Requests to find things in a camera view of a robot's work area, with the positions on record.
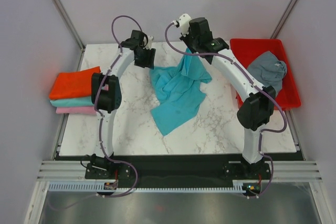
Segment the stack of folded towels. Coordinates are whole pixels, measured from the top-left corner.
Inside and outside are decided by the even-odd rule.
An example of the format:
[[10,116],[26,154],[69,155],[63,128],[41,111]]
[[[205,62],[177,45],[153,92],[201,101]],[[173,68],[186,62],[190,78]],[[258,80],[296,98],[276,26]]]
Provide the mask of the stack of folded towels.
[[100,67],[57,76],[49,94],[57,114],[96,114],[91,102],[91,77],[94,73],[100,73]]

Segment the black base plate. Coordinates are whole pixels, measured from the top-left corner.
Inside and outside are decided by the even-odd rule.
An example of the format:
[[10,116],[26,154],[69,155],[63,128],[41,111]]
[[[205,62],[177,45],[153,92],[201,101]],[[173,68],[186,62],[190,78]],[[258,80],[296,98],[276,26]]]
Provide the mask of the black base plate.
[[[274,161],[302,161],[302,153],[267,154]],[[223,167],[231,161],[239,162],[241,154],[212,155],[130,155],[114,156],[113,159],[132,163],[139,174],[137,188],[217,188],[231,187],[232,180],[225,177]],[[89,161],[89,157],[59,156],[56,160]],[[119,187],[129,188],[134,183],[134,172],[130,179],[119,181]]]
[[263,163],[258,170],[247,172],[242,163],[226,163],[223,166],[224,176],[227,179],[253,179],[259,180],[259,174],[262,179],[270,179],[270,168],[267,163]]
[[133,169],[125,164],[114,164],[113,169],[107,171],[93,167],[90,163],[88,163],[85,172],[85,179],[116,179],[116,174],[118,176],[118,180],[134,179],[135,177]]

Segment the white connector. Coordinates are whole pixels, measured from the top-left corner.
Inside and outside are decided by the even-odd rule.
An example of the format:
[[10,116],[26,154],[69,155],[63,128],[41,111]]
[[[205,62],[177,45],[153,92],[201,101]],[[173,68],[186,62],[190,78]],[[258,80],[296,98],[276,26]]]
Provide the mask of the white connector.
[[181,34],[183,37],[189,34],[189,21],[190,20],[191,20],[191,17],[187,13],[181,15],[178,19],[178,23],[181,29]]
[[152,48],[152,43],[154,41],[154,37],[153,36],[148,36],[148,41],[145,41],[146,38],[143,39],[144,43],[146,44],[145,49],[151,49]]
[[98,121],[102,120],[104,117],[105,117],[104,114],[101,114],[101,113],[98,113],[98,112],[97,112],[97,120],[98,120]]

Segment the metal floor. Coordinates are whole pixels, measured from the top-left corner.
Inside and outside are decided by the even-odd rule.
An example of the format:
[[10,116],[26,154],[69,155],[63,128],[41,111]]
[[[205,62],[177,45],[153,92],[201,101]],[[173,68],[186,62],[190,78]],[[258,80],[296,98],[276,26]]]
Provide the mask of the metal floor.
[[[47,200],[61,208],[88,194],[92,193],[48,192]],[[39,223],[318,224],[321,221],[308,183],[273,183],[261,198],[250,200],[225,193],[133,193],[116,199],[93,197],[61,211],[52,211],[44,205]]]

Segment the gray cloth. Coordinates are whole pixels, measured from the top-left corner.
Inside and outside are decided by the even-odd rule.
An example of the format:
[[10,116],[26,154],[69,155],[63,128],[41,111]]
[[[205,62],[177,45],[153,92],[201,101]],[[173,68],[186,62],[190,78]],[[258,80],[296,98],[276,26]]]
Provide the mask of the gray cloth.
[[255,59],[248,66],[247,71],[266,87],[272,86],[278,95],[282,89],[282,79],[287,73],[287,66],[267,51]]

